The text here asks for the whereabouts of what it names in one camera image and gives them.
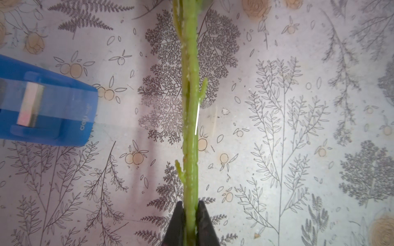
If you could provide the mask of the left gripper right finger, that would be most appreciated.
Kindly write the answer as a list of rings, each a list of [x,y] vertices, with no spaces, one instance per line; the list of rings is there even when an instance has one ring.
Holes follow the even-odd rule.
[[[216,236],[212,221],[209,217],[205,203],[201,200],[198,203],[196,213],[197,222],[197,246],[220,246]]]

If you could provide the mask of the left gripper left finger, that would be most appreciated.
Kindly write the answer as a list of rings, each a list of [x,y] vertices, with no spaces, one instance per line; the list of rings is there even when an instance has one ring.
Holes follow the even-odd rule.
[[[176,203],[173,215],[161,246],[183,246],[185,232],[185,211],[183,202]]]

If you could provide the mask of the blue tape dispenser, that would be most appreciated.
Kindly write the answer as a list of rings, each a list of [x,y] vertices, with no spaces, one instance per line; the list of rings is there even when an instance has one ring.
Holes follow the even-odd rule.
[[[98,91],[78,80],[1,56],[1,138],[52,146],[83,146]]]

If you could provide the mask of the pink flower bouquet green stems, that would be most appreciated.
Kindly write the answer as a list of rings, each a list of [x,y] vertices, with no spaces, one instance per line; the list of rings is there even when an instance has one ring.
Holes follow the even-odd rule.
[[[182,66],[183,162],[175,162],[183,183],[185,227],[183,244],[197,244],[198,209],[198,118],[208,79],[201,80],[198,51],[198,22],[202,1],[173,1],[173,24],[180,41]]]

